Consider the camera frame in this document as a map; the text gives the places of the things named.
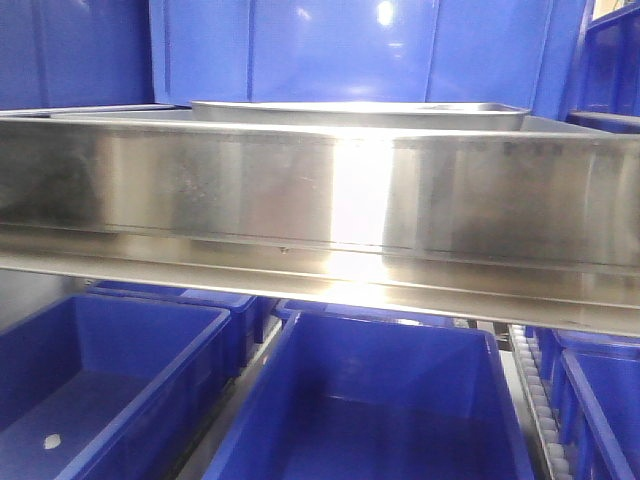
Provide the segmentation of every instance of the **blue plastic crate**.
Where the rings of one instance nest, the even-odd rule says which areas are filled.
[[[0,45],[0,109],[153,102],[147,2],[0,2]]]
[[[573,478],[640,478],[640,362],[567,350],[562,364],[560,437]]]
[[[160,478],[228,379],[228,337],[222,309],[98,295],[13,326],[0,335],[0,478]]]
[[[156,101],[487,101],[563,117],[592,3],[152,0]]]
[[[552,408],[559,408],[566,372],[560,358],[565,349],[579,353],[593,353],[621,358],[640,358],[640,339],[599,333],[534,329],[540,347],[540,378],[550,386]]]
[[[204,476],[533,479],[495,340],[299,313]]]
[[[150,0],[156,102],[248,99],[250,0]]]
[[[238,293],[197,290],[182,287],[165,287],[143,283],[104,280],[87,288],[87,292],[116,297],[148,298],[167,302],[225,308],[231,312],[236,327],[236,366],[232,375],[239,374],[247,365],[248,357],[256,342],[262,342],[262,312],[258,297]]]
[[[280,300],[275,314],[286,323],[297,312],[331,313],[350,318],[370,318],[370,319],[406,319],[420,322],[424,325],[434,327],[453,327],[453,319],[440,315],[426,315],[424,313],[402,312],[400,310],[386,310],[382,308],[354,307],[351,305],[340,305],[337,303],[308,302],[304,300]]]
[[[593,22],[585,37],[580,110],[640,115],[640,4]]]

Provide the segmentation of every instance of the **reflective metal surface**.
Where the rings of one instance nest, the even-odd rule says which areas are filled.
[[[94,114],[109,112],[143,112],[174,109],[173,105],[144,104],[144,105],[104,105],[97,107],[60,107],[60,108],[27,108],[18,110],[0,110],[0,117],[51,117],[62,114]]]
[[[323,125],[452,130],[519,130],[529,113],[498,103],[192,102],[197,120],[272,125]]]
[[[639,153],[610,134],[3,120],[0,267],[640,334]]]

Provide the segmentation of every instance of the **metal tray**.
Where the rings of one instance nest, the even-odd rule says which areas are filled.
[[[520,130],[529,110],[498,103],[192,102],[196,120],[442,130]]]

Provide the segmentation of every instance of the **storage bin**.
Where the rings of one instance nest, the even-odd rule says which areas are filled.
[[[0,2],[0,110],[153,102],[147,2]]]
[[[248,99],[250,0],[150,0],[156,102]]]
[[[580,110],[640,115],[640,4],[593,22],[585,36]]]
[[[484,332],[298,313],[205,480],[532,479]]]
[[[160,478],[227,381],[228,334],[222,309],[98,295],[16,324],[0,335],[0,478]]]
[[[256,0],[251,100],[498,102],[557,118],[585,0]]]
[[[560,363],[565,349],[579,353],[640,358],[640,339],[637,338],[540,327],[534,328],[534,332],[541,354],[540,378],[548,382],[552,408],[559,408],[566,381],[566,373]]]
[[[87,292],[116,297],[148,298],[167,302],[203,305],[225,308],[231,312],[232,328],[235,329],[235,366],[229,372],[233,376],[240,373],[240,367],[247,365],[256,338],[261,337],[261,319],[257,297],[214,290],[196,290],[182,287],[165,287],[142,283],[104,280],[87,288]]]
[[[640,362],[566,350],[561,440],[575,480],[640,478]]]
[[[280,300],[276,306],[275,314],[286,323],[296,312],[324,312],[350,318],[379,318],[379,319],[406,319],[415,320],[424,325],[435,327],[453,327],[453,319],[440,315],[426,315],[424,313],[402,312],[399,310],[386,310],[382,308],[354,307],[336,303],[307,302],[304,300]]]

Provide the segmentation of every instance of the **metal rail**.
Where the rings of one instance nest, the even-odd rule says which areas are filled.
[[[0,267],[640,335],[640,139],[0,121]]]

